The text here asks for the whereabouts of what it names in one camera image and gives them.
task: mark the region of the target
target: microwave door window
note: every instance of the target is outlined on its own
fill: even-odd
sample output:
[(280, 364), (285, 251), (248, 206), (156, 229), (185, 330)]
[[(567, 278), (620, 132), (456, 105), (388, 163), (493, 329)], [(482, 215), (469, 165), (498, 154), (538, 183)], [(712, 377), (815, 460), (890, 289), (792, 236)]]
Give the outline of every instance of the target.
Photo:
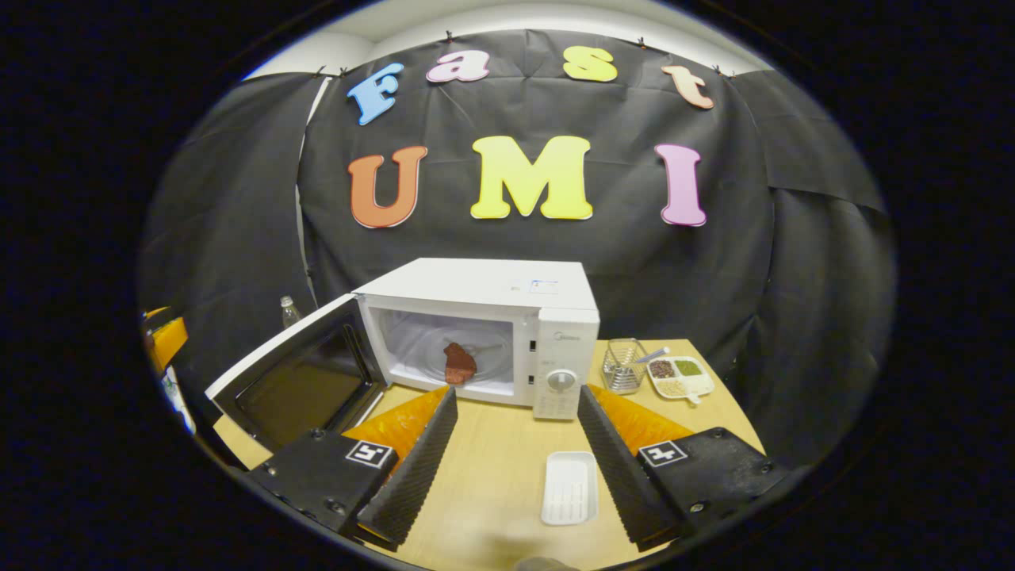
[(513, 326), (510, 322), (378, 308), (373, 311), (388, 351), (391, 374), (444, 385), (448, 362), (445, 349), (455, 343), (476, 362), (475, 375), (465, 382), (469, 390), (514, 395)]
[(275, 366), (238, 398), (236, 406), (258, 431), (284, 446), (326, 427), (363, 385), (345, 336)]

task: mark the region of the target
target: microwave label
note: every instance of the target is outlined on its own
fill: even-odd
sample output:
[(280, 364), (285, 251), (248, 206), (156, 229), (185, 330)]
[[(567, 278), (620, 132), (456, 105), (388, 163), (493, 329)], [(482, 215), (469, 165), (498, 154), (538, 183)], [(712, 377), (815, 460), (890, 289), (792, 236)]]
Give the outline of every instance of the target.
[(380, 469), (384, 465), (385, 458), (391, 454), (391, 450), (390, 446), (360, 440), (352, 447), (352, 450), (349, 450), (349, 453), (345, 457), (353, 462), (366, 465), (373, 469)]
[(533, 279), (532, 284), (529, 285), (529, 293), (531, 294), (556, 294), (557, 293), (557, 282), (548, 281), (546, 279)]

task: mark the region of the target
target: meat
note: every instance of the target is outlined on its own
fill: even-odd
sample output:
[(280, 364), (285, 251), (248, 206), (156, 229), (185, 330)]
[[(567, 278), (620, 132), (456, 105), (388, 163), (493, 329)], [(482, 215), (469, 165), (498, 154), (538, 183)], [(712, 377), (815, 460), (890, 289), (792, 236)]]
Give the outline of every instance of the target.
[(458, 344), (445, 348), (448, 364), (445, 365), (445, 381), (450, 385), (460, 385), (476, 374), (476, 360)]

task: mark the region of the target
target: yellow letter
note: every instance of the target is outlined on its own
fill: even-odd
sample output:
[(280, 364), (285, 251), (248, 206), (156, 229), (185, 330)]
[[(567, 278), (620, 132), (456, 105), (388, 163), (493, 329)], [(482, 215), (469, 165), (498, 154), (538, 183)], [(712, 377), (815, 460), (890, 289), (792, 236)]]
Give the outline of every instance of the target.
[(617, 68), (606, 63), (613, 61), (613, 56), (606, 50), (571, 46), (564, 50), (564, 72), (574, 79), (591, 79), (593, 81), (609, 81), (617, 76)]
[(511, 137), (477, 139), (472, 149), (482, 156), (482, 171), (479, 202), (470, 209), (472, 217), (503, 218), (511, 213), (511, 206), (503, 200), (503, 187), (507, 187), (518, 211), (528, 216), (547, 183), (548, 196), (539, 208), (544, 216), (571, 220), (592, 217), (592, 204), (585, 199), (584, 177), (589, 148), (589, 141), (582, 137), (553, 137), (533, 163)]

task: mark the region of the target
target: table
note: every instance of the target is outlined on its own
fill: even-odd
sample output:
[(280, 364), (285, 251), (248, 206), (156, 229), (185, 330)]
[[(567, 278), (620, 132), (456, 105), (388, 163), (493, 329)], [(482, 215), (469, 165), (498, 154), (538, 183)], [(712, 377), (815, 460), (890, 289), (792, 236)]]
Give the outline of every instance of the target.
[[(641, 341), (652, 353), (669, 347), (671, 356), (694, 357), (716, 383), (696, 408), (686, 400), (666, 401), (646, 379), (626, 399), (700, 432), (722, 426), (764, 452), (757, 434), (726, 385), (687, 340)], [(589, 382), (603, 386), (599, 373), (606, 342), (597, 342)], [(392, 386), (371, 418), (423, 391)], [(582, 425), (537, 421), (532, 409), (458, 400), (458, 424), (405, 544), (392, 554), (438, 571), (507, 571), (526, 557), (550, 557), (582, 570), (624, 563), (644, 553), (627, 541), (603, 475), (598, 475), (599, 515), (579, 525), (550, 526), (540, 520), (546, 458), (559, 450), (591, 451)]]

